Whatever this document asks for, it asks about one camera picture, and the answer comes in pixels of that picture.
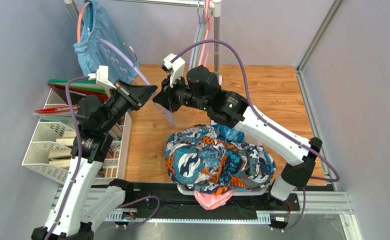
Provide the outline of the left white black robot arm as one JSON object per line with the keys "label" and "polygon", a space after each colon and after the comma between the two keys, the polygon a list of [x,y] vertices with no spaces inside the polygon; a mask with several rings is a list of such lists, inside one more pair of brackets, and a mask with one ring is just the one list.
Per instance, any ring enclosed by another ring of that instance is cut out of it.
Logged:
{"label": "left white black robot arm", "polygon": [[102,101],[87,95],[77,103],[77,136],[71,148],[67,179],[52,216],[33,230],[35,240],[91,240],[106,217],[128,200],[132,183],[115,179],[88,209],[84,209],[89,191],[101,169],[113,138],[112,127],[128,111],[139,110],[154,94],[155,85],[133,85],[116,81],[110,97]]}

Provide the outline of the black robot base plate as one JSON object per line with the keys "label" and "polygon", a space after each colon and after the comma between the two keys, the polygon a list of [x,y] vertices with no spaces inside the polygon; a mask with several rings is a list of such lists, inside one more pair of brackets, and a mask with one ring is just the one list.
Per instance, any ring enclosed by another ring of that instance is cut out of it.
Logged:
{"label": "black robot base plate", "polygon": [[136,211],[140,218],[148,217],[154,212],[156,206],[159,218],[235,218],[248,219],[254,217],[257,211],[265,211],[270,214],[287,215],[301,210],[301,203],[297,194],[292,193],[287,203],[272,204],[268,193],[261,196],[232,196],[227,203],[214,210],[205,210],[197,202],[194,196],[183,195],[177,190],[174,183],[132,183],[130,190],[126,192],[124,204],[129,203],[129,208]]}

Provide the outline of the patterned blue orange shorts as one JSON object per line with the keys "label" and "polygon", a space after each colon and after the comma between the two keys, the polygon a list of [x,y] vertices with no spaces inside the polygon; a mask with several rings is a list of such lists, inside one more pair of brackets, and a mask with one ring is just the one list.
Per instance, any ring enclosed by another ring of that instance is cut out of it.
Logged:
{"label": "patterned blue orange shorts", "polygon": [[197,124],[169,136],[164,154],[171,181],[201,193],[267,187],[276,171],[268,151],[220,140],[218,133],[212,125]]}

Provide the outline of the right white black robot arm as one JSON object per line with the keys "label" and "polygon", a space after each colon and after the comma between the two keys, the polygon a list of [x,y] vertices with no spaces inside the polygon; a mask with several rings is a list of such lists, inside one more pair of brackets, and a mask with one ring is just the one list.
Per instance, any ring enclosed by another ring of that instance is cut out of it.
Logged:
{"label": "right white black robot arm", "polygon": [[168,76],[153,98],[155,103],[171,112],[182,106],[203,110],[215,123],[254,137],[285,159],[284,169],[269,189],[273,199],[285,201],[293,190],[307,185],[320,155],[321,139],[296,135],[261,113],[247,97],[223,90],[220,78],[205,66],[189,70],[185,77],[183,66],[164,63],[161,67]]}

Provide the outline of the purple notched hanger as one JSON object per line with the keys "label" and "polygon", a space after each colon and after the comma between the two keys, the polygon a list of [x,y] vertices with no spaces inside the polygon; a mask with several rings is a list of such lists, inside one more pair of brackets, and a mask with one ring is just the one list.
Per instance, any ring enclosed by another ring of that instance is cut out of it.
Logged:
{"label": "purple notched hanger", "polygon": [[[112,43],[105,39],[100,39],[100,42],[106,46],[108,46],[111,50],[113,50],[117,55],[119,55],[136,73],[137,76],[141,78],[141,80],[146,84],[146,85],[151,85],[151,83],[147,80],[147,78],[142,74],[140,69],[135,65],[135,62],[130,60],[121,50],[119,50],[116,46],[114,46]],[[175,126],[175,121],[171,115],[171,113],[166,110],[164,107],[159,107],[154,103],[154,106],[161,110],[163,113],[163,116],[171,123],[172,126]]]}

